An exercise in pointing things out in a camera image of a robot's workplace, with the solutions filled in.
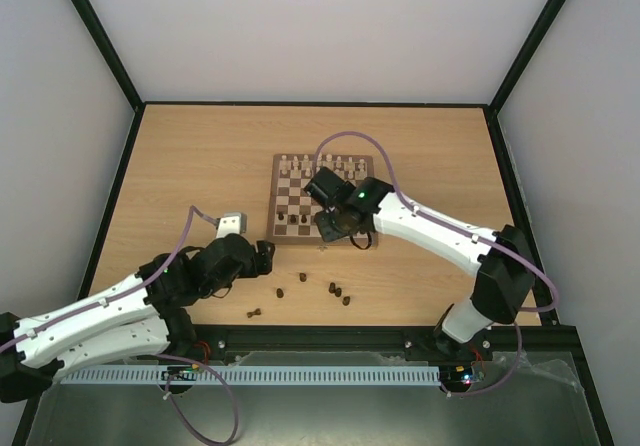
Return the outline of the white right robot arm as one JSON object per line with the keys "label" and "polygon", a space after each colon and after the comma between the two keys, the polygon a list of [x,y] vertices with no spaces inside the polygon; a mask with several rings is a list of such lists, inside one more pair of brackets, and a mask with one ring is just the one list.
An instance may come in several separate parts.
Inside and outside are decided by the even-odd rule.
{"label": "white right robot arm", "polygon": [[417,245],[474,278],[470,296],[449,306],[436,324],[431,347],[455,358],[474,337],[516,319],[534,285],[524,265],[531,252],[523,233],[465,224],[407,199],[393,185],[367,177],[359,186],[321,168],[304,187],[321,206],[314,216],[321,238],[330,243],[357,234],[393,236]]}

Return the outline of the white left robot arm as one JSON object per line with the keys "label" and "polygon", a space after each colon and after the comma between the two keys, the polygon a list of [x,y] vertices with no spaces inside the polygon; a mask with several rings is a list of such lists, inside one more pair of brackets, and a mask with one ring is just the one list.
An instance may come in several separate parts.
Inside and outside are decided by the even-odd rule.
{"label": "white left robot arm", "polygon": [[229,291],[236,279],[272,271],[276,247],[235,233],[206,247],[159,255],[106,290],[56,311],[1,316],[1,400],[41,394],[88,366],[168,354],[182,356],[197,337],[188,307]]}

